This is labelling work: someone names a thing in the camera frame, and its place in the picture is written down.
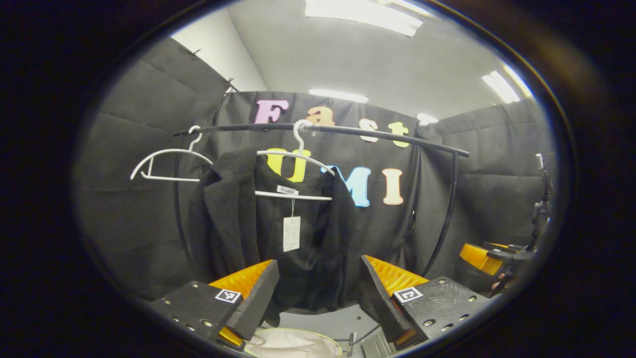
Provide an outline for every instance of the floor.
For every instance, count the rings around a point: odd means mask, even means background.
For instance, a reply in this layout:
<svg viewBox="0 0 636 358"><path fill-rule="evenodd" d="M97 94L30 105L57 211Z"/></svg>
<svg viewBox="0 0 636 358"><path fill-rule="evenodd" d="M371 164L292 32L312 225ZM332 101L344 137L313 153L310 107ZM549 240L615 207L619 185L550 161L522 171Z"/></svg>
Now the floor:
<svg viewBox="0 0 636 358"><path fill-rule="evenodd" d="M319 315L298 315L284 312L280 315L279 327L302 329L327 336L340 344L343 352L340 357L344 358L347 357L349 350L349 334L354 333L354 341L357 341L377 325L377 322L362 311L359 305L355 305ZM263 323L262 327L271 328L267 323ZM362 344L365 340L371 339L378 331L380 328L366 339L356 343L351 358L364 358Z"/></svg>

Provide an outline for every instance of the white ceiling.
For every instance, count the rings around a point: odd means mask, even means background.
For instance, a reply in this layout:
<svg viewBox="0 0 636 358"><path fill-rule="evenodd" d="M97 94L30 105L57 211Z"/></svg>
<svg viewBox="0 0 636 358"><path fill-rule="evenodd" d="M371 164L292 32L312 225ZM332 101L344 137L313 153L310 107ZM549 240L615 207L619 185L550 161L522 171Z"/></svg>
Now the white ceiling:
<svg viewBox="0 0 636 358"><path fill-rule="evenodd" d="M439 17L409 13L424 21L409 38L368 24L308 18L304 0L242 0L229 12L271 91L351 92L405 115L442 119L502 103L481 79L497 70L522 97L498 56Z"/></svg>

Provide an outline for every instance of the pink letter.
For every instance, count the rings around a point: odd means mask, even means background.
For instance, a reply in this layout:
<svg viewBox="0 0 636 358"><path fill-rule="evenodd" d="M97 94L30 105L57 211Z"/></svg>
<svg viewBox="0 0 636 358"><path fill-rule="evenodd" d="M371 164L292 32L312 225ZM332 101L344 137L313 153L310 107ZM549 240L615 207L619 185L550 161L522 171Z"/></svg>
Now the pink letter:
<svg viewBox="0 0 636 358"><path fill-rule="evenodd" d="M270 122L278 122L280 117L280 109L286 110L289 108L289 102L287 101L270 101L262 99L258 102L258 111L256 112L256 120L254 124L265 124Z"/></svg>

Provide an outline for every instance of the blue letter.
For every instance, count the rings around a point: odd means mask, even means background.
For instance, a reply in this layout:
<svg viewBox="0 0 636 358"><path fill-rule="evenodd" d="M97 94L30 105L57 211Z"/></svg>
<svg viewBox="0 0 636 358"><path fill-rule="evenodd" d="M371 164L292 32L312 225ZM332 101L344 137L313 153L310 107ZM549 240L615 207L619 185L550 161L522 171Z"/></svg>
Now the blue letter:
<svg viewBox="0 0 636 358"><path fill-rule="evenodd" d="M349 178L345 179L338 166L328 167L331 169L336 168L338 174L340 174L340 178L342 178L342 180L345 182L345 185L347 186L347 189L349 189L351 197L353 198L356 206L360 208L369 206L369 199L366 198L366 183L369 174L371 174L371 169L365 168L363 166L355 167L351 171Z"/></svg>

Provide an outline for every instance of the yellow letter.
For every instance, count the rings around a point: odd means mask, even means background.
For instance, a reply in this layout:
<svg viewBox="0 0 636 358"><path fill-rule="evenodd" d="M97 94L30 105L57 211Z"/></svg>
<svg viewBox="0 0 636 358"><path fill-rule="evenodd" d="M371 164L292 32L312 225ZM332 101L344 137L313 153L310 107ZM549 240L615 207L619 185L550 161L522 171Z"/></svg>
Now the yellow letter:
<svg viewBox="0 0 636 358"><path fill-rule="evenodd" d="M268 150L287 153L287 150L284 150L281 148L270 148ZM304 149L303 155L305 157L310 157L312 153L308 151L307 149ZM280 175L280 171L282 170L283 157L284 155L278 155L278 154L267 155L267 165L269 165L270 168L274 171L274 173L278 175ZM305 167L307 166L307 161L301 158L295 158L295 159L296 159L296 162L294 164L294 175L292 175L291 178L287 178L287 179L289 179L290 182L298 183L298 182L302 182L305 179Z"/></svg>
<svg viewBox="0 0 636 358"><path fill-rule="evenodd" d="M408 134L408 128L405 128L404 125L402 125L402 122L395 122L395 123L389 124L389 129L391 129L391 132L393 134L397 134L398 136ZM405 143L403 141L393 141L393 143L395 143L395 145L397 145L398 147L402 147L402 148L408 147L408 143Z"/></svg>

